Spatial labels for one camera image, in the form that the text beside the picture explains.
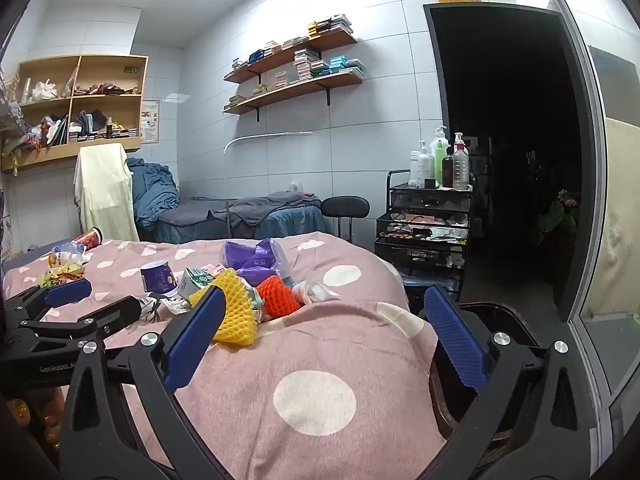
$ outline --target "yellow foam fruit net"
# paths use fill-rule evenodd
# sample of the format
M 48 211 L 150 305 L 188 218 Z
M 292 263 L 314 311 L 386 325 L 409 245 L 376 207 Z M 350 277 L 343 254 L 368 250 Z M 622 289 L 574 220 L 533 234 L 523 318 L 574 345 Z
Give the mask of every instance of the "yellow foam fruit net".
M 255 341 L 258 334 L 258 325 L 254 311 L 249 300 L 249 294 L 235 269 L 223 271 L 211 285 L 215 285 L 225 294 L 226 314 L 225 319 L 218 328 L 213 341 L 235 343 L 249 346 Z M 196 305 L 204 296 L 209 287 L 202 288 L 189 296 L 189 303 Z

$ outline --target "silver screw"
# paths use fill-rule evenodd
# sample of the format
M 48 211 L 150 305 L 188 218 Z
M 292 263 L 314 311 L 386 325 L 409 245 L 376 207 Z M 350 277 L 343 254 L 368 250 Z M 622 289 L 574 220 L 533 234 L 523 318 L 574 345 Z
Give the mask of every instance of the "silver screw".
M 554 343 L 554 348 L 561 354 L 566 354 L 569 351 L 569 345 L 567 345 L 567 343 L 565 343 L 564 341 L 556 341 Z
M 507 346 L 511 342 L 511 337 L 504 332 L 496 332 L 494 334 L 494 341 L 500 346 Z
M 82 347 L 82 351 L 85 354 L 92 354 L 94 353 L 98 348 L 98 344 L 95 341 L 88 341 L 83 347 Z
M 143 335 L 140 338 L 140 342 L 144 346 L 153 346 L 158 342 L 158 334 L 155 334 L 153 332 L 147 332 L 145 335 Z

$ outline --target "purple plastic bag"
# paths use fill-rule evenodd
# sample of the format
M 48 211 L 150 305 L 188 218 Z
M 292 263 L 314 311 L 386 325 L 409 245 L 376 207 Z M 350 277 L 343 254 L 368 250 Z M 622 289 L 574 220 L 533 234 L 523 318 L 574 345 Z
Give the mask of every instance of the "purple plastic bag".
M 273 238 L 265 238 L 255 247 L 225 242 L 222 246 L 222 264 L 233 267 L 251 286 L 258 286 L 269 276 L 280 276 L 290 281 L 289 263 Z

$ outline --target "black chair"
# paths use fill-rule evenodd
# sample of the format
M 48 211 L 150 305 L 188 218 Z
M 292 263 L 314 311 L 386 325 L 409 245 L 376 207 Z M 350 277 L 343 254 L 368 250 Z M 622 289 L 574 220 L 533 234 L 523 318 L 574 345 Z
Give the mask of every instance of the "black chair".
M 351 243 L 351 223 L 354 218 L 366 218 L 369 214 L 369 202 L 361 196 L 332 196 L 322 200 L 320 211 L 324 216 L 338 219 L 338 238 L 340 234 L 340 221 L 349 219 L 349 243 Z

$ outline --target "blue gripper pad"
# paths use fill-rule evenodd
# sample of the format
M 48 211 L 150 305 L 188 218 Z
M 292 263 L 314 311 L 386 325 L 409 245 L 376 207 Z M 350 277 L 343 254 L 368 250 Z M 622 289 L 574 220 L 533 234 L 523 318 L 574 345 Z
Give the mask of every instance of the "blue gripper pad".
M 191 319 L 166 355 L 163 383 L 171 394 L 189 384 L 204 352 L 225 319 L 225 293 L 212 286 L 194 309 Z
M 75 303 L 88 298 L 91 295 L 91 290 L 91 283 L 85 278 L 64 285 L 52 286 L 44 297 L 44 304 L 57 308 L 68 303 Z
M 424 293 L 424 313 L 462 383 L 480 394 L 487 381 L 486 355 L 449 303 L 448 295 L 435 286 L 428 288 Z

